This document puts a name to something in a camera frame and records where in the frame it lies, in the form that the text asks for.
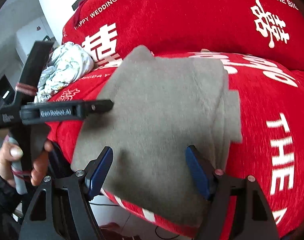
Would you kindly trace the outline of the person's left hand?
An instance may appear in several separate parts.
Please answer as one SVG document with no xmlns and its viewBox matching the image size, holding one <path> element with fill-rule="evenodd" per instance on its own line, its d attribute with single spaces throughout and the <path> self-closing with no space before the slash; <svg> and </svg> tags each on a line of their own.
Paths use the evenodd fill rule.
<svg viewBox="0 0 304 240">
<path fill-rule="evenodd" d="M 47 140 L 44 149 L 40 155 L 34 160 L 31 171 L 31 184 L 33 186 L 40 185 L 42 179 L 46 176 L 48 170 L 48 154 L 53 150 L 52 143 Z M 11 164 L 19 161 L 23 156 L 23 151 L 17 145 L 4 141 L 0 148 L 0 176 L 10 186 L 15 187 L 14 176 L 12 174 Z"/>
</svg>

